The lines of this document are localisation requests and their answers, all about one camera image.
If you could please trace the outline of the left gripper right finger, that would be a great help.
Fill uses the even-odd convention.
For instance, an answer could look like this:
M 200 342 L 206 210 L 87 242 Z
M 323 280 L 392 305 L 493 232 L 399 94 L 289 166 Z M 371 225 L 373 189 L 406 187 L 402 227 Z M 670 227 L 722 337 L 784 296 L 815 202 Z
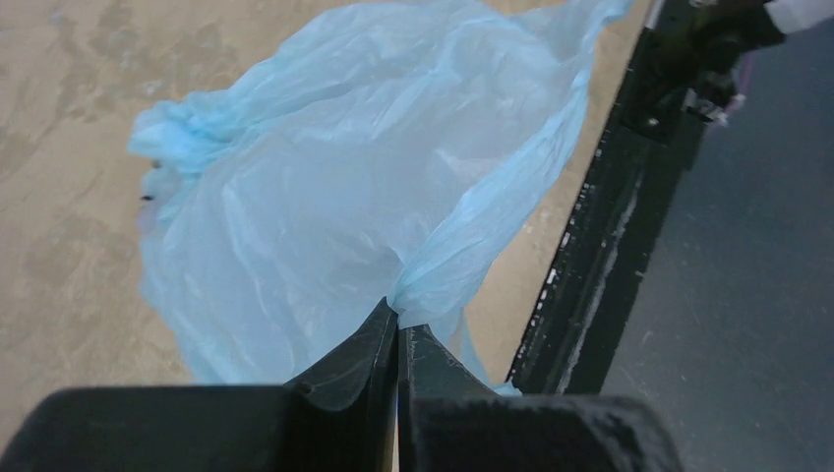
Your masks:
M 645 404 L 619 396 L 503 396 L 425 325 L 398 335 L 402 471 L 681 471 Z

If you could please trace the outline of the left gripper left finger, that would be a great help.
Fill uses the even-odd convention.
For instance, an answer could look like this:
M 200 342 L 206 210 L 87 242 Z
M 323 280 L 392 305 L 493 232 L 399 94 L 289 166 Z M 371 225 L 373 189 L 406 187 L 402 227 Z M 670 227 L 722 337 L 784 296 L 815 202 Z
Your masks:
M 44 398 L 5 471 L 385 471 L 397 316 L 362 325 L 285 384 L 67 388 Z

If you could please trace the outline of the light blue printed plastic bag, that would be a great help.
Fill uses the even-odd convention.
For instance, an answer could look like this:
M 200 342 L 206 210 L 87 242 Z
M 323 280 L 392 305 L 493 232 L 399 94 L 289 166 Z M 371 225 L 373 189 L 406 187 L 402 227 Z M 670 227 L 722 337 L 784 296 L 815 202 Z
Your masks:
M 141 290 L 201 384 L 283 384 L 381 300 L 485 371 L 465 306 L 578 142 L 626 1 L 330 9 L 226 89 L 136 119 Z

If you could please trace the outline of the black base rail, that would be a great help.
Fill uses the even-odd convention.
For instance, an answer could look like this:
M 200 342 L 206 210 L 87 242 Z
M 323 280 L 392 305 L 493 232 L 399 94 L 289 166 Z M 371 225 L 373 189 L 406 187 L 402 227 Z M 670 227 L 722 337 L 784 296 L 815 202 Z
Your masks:
M 596 393 L 682 175 L 744 100 L 739 65 L 782 43 L 761 1 L 656 1 L 625 69 L 507 378 Z

